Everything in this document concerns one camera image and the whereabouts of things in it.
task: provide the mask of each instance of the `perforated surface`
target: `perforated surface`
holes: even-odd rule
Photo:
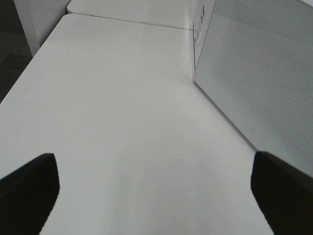
[[[259,2],[217,1],[206,47],[219,49],[209,55],[214,63],[208,80],[214,79],[264,127],[294,158],[289,163],[313,175],[313,10],[309,14],[297,1]],[[217,15],[227,20],[222,23]],[[223,33],[210,34],[211,27],[217,28],[213,24]]]

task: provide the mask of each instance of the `table surface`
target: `table surface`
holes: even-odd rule
[[[302,1],[307,3],[310,6],[313,6],[313,0],[302,0]]]
[[[192,29],[197,0],[72,0],[69,13]]]
[[[56,155],[41,234],[272,234],[255,150],[193,84],[188,45],[188,30],[61,19],[0,105],[1,178]]]

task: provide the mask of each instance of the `white wall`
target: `white wall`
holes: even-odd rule
[[[14,0],[30,50],[34,56],[60,18],[70,0]]]

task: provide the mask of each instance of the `white perforated panel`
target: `white perforated panel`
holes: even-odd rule
[[[204,44],[195,81],[257,147],[313,176],[313,10],[295,0],[217,0]],[[244,112],[228,108],[223,92]],[[241,118],[265,135],[245,133]]]

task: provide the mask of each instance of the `black object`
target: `black object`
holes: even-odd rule
[[[275,235],[313,235],[313,179],[268,152],[257,152],[253,195]]]
[[[52,153],[42,154],[0,180],[0,235],[37,235],[60,190]]]

